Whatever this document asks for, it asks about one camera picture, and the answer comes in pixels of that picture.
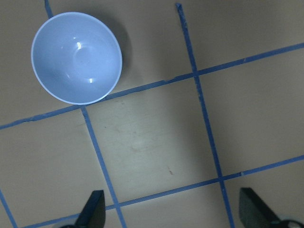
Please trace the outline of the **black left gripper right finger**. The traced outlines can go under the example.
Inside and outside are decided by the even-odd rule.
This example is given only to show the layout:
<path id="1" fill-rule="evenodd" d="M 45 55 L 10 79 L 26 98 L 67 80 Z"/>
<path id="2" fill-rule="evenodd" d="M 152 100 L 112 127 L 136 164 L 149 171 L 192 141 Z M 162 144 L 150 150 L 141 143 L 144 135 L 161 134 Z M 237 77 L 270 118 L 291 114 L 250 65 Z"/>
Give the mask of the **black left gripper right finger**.
<path id="1" fill-rule="evenodd" d="M 245 228 L 276 228 L 280 218 L 252 188 L 240 188 L 238 215 Z"/>

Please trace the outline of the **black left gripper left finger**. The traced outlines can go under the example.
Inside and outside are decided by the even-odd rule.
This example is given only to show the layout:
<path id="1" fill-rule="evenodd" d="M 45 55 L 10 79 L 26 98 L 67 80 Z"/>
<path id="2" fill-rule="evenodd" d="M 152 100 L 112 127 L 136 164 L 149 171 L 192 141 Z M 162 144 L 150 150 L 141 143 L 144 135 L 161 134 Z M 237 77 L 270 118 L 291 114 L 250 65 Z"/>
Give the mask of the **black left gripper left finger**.
<path id="1" fill-rule="evenodd" d="M 105 226 L 105 195 L 103 190 L 94 190 L 78 219 L 76 228 L 103 228 Z"/>

